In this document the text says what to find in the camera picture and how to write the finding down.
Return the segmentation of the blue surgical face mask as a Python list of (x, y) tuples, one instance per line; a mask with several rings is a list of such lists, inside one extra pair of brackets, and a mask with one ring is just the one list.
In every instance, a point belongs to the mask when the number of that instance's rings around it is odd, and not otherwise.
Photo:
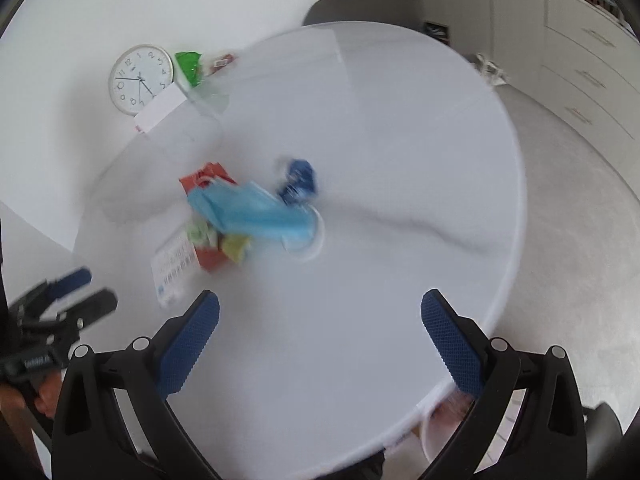
[(218, 232), (280, 242), (286, 252), (303, 261), (318, 257), (326, 239), (316, 208), (287, 205), (255, 182), (234, 185), (214, 179), (205, 188), (192, 188), (186, 200)]

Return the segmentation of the dark blue wrapper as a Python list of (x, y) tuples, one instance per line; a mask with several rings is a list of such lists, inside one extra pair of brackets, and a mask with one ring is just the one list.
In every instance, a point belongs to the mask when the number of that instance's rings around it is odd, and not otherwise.
[(285, 165), (283, 184), (278, 196), (285, 205), (301, 205), (313, 200), (318, 193), (316, 172), (306, 159), (291, 159)]

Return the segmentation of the green paper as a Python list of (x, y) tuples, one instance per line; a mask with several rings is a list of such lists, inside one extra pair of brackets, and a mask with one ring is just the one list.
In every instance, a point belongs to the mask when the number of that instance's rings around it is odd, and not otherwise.
[(218, 249), (218, 233), (205, 220), (190, 221), (186, 225), (186, 237), (195, 248)]

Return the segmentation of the grey office chair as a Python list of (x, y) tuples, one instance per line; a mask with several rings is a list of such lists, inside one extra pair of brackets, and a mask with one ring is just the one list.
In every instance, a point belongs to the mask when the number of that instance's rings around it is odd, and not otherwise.
[(612, 408), (605, 402), (582, 408), (587, 443), (587, 478), (590, 479), (611, 457), (623, 439), (623, 430)]

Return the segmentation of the white red medicine box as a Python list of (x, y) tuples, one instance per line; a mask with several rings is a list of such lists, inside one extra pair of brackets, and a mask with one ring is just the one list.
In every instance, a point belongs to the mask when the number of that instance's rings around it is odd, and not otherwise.
[(219, 244), (217, 250), (195, 248), (186, 237), (189, 222), (172, 234), (151, 259), (155, 295), (162, 308), (180, 302), (199, 275), (229, 262)]

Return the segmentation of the yellow crumpled paper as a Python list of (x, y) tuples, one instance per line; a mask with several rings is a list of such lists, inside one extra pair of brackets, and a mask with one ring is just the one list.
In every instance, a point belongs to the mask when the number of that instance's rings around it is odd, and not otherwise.
[(235, 264), (240, 264), (245, 259), (251, 240), (248, 235), (224, 234), (221, 237), (219, 248), (226, 258)]

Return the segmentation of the red snack wrapper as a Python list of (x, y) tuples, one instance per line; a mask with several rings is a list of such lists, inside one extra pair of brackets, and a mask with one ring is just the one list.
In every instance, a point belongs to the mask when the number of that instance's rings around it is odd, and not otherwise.
[(231, 185), (238, 184), (219, 162), (208, 162), (193, 174), (188, 174), (179, 179), (186, 194), (189, 194), (194, 188), (207, 188), (211, 183), (217, 181), (227, 182)]

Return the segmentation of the green plastic wrapper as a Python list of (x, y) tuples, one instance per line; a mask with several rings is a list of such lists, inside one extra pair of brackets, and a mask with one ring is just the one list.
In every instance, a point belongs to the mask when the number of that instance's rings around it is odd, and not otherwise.
[(201, 83), (201, 56), (200, 52), (195, 51), (177, 52), (175, 54), (176, 62), (191, 88), (195, 88)]

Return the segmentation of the red white small wrapper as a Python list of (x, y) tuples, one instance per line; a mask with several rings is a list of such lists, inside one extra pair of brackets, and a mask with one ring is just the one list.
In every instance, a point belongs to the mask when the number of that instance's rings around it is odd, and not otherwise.
[(213, 61), (210, 61), (208, 63), (209, 75), (213, 75), (220, 72), (225, 67), (233, 63), (234, 60), (235, 60), (235, 55), (233, 53), (227, 53), (225, 55), (218, 56), (218, 58), (214, 58)]

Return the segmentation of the white drawer cabinet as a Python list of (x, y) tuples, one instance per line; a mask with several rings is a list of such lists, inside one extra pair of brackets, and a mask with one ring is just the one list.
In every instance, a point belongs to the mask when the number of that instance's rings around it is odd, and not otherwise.
[(582, 0), (547, 0), (536, 98), (620, 174), (639, 168), (639, 44)]

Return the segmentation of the dark grey chair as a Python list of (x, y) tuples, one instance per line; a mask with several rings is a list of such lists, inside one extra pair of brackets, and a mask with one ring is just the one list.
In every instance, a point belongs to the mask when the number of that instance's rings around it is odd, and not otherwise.
[(390, 24), (422, 32), (422, 0), (319, 0), (306, 14), (304, 25), (334, 22)]

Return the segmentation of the white round wall clock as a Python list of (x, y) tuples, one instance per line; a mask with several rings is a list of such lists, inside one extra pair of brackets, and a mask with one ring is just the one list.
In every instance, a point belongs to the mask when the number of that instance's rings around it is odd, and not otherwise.
[(136, 116), (175, 80), (169, 53), (152, 44), (138, 44), (124, 52), (108, 76), (108, 92), (122, 114)]

